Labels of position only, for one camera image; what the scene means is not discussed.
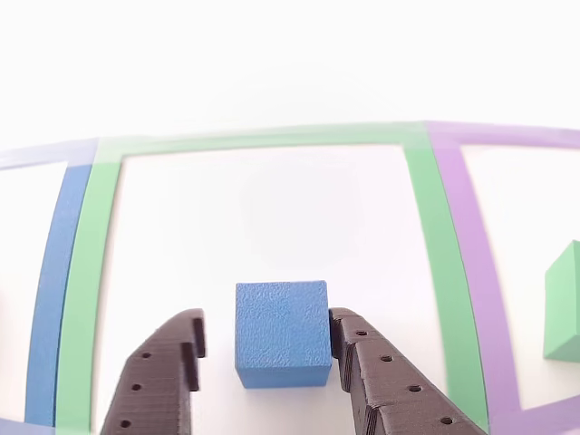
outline blue tape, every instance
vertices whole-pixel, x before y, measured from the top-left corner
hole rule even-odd
[[[85,142],[96,149],[96,140]],[[58,352],[63,306],[74,237],[92,165],[71,166],[64,173],[44,250],[28,357],[24,421],[54,426]]]
[[[237,285],[236,370],[244,387],[324,386],[331,366],[325,281]]]

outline green cube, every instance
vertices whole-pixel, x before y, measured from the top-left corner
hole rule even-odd
[[[580,363],[580,242],[573,240],[546,272],[544,356]]]

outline blue cube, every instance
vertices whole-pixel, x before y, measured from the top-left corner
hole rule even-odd
[[[331,365],[325,281],[237,285],[236,370],[244,387],[325,386]]]

